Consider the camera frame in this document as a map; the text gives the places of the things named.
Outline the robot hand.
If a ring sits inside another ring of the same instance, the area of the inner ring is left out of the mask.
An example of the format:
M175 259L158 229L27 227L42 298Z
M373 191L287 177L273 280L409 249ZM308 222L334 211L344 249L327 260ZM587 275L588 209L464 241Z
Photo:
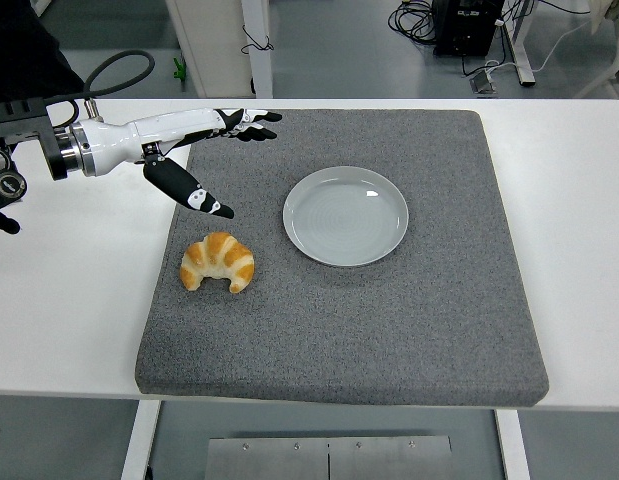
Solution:
M85 175L102 176L124 162L141 163L145 179L172 200L191 210L231 219L233 210L216 200L167 153L216 137L243 142L272 140L276 134L262 123L281 119L281 114L262 109L200 108L124 125L84 120L71 125L69 137L77 147L78 165Z

